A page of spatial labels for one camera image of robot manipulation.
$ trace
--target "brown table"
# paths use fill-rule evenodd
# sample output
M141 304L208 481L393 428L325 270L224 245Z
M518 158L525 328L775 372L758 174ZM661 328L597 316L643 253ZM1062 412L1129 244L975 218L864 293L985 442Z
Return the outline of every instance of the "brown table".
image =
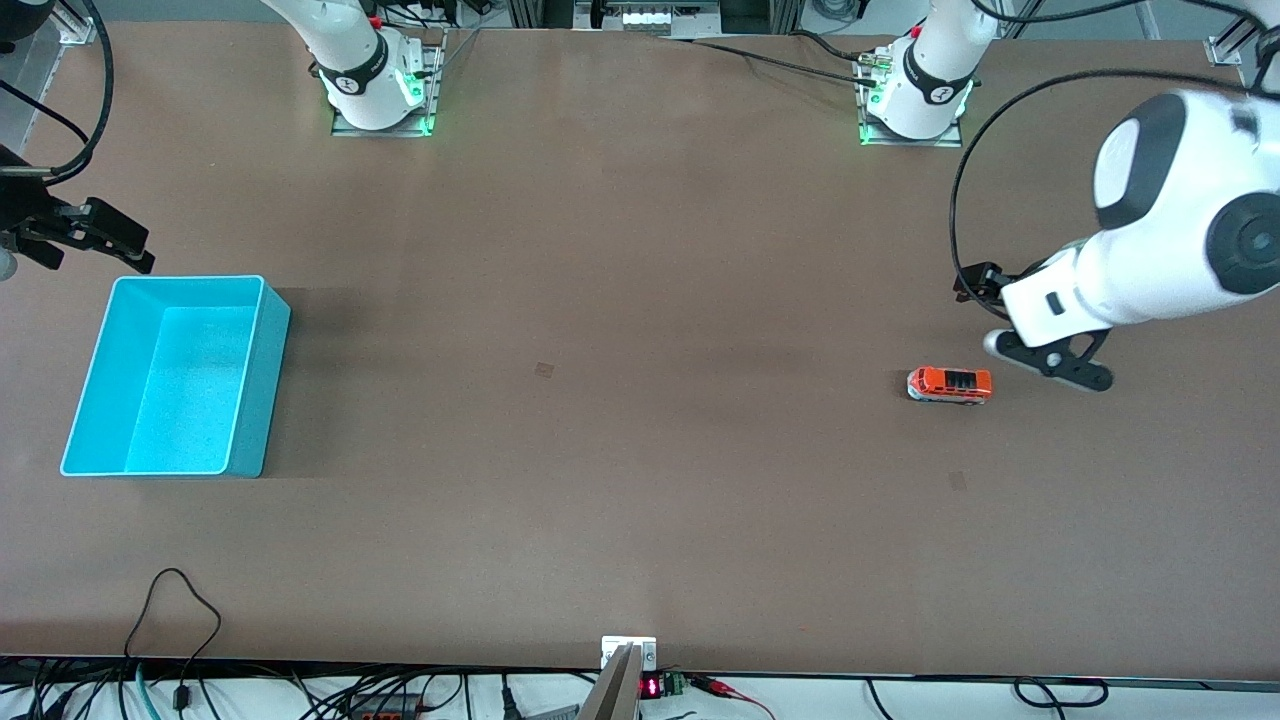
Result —
M0 286L0 651L118 652L172 564L225 614L223 656L589 666L602 634L652 633L692 667L1280 679L1276 300L1117 332L1105 395L995 364L989 406L919 405L910 368L995 363L951 300L959 154L860 147L846 86L490 32L436 137L332 140L287 27L113 29L110 129L60 193L147 224L160 273L282 290L266 478L60 478L124 268L24 264ZM84 123L95 53L49 97ZM972 118L1134 64L1204 60L1001 42ZM1011 115L965 259L1091 233L1098 142L1158 87ZM73 150L41 123L27 156ZM191 652L202 610L178 583L157 603L138 651Z

